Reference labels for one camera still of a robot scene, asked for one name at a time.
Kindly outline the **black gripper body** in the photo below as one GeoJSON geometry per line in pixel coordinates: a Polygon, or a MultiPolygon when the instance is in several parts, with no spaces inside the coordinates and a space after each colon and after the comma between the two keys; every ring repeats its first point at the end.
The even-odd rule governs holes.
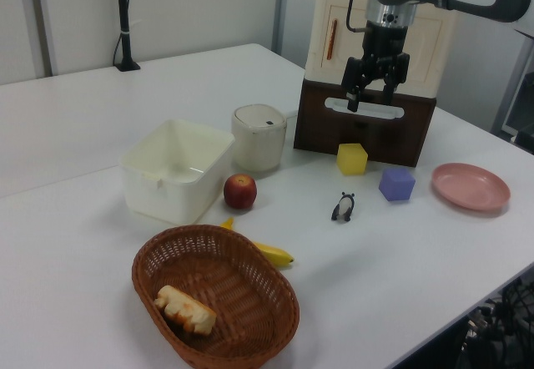
{"type": "Polygon", "coordinates": [[[384,27],[368,20],[362,43],[365,60],[375,62],[375,79],[384,78],[385,58],[404,53],[408,27],[384,27]]]}

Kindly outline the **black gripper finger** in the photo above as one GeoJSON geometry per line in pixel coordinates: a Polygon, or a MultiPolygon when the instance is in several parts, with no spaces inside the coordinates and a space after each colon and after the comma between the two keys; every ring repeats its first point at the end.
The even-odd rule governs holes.
{"type": "Polygon", "coordinates": [[[385,58],[384,68],[384,88],[382,91],[382,103],[391,105],[394,92],[399,84],[406,81],[410,64],[410,55],[400,53],[395,56],[385,58]]]}
{"type": "Polygon", "coordinates": [[[347,109],[356,113],[365,88],[375,80],[375,62],[350,57],[345,65],[341,87],[346,91],[347,109]]]}

